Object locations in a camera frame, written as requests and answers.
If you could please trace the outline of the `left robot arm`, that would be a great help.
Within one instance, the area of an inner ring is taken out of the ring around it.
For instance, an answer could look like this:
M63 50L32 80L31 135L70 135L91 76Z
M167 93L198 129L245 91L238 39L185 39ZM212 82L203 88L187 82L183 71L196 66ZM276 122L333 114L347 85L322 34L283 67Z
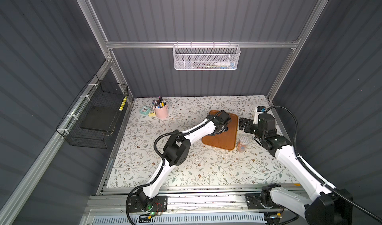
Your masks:
M154 140L154 150L160 156L161 163L149 181L137 186L135 196L141 209L151 210L154 198L172 170L181 165L188 157L191 145L207 135L221 134L228 129L231 118L224 110L209 114L195 127L186 130L168 132Z

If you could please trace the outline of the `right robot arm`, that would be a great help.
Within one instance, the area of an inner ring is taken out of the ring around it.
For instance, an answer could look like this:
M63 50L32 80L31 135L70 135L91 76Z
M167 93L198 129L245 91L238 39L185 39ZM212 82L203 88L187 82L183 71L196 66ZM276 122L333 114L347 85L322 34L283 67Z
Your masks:
M279 184L271 184L262 187L262 206L280 205L310 225L352 224L352 195L345 189L338 190L298 155L292 143L277 133L276 120L271 114L257 113L255 118L257 123L253 119L241 118L240 130L253 134L259 144L292 173L308 195L305 198Z

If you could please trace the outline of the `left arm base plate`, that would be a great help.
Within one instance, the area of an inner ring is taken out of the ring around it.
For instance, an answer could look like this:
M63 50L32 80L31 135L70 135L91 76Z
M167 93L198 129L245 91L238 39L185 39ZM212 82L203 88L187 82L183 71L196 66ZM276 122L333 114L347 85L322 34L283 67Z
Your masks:
M127 199L126 208L131 213L138 212L166 212L168 205L168 196L156 196L153 199L143 198L134 195Z

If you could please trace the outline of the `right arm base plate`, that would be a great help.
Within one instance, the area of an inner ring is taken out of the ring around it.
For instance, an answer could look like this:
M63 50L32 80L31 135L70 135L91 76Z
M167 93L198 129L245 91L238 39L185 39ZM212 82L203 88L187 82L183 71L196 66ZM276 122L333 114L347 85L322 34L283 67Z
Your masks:
M247 204L247 208L249 210L255 209L278 209L283 210L284 207L281 205L277 205L273 202L262 202L261 195L258 193L247 193L245 194L245 200Z

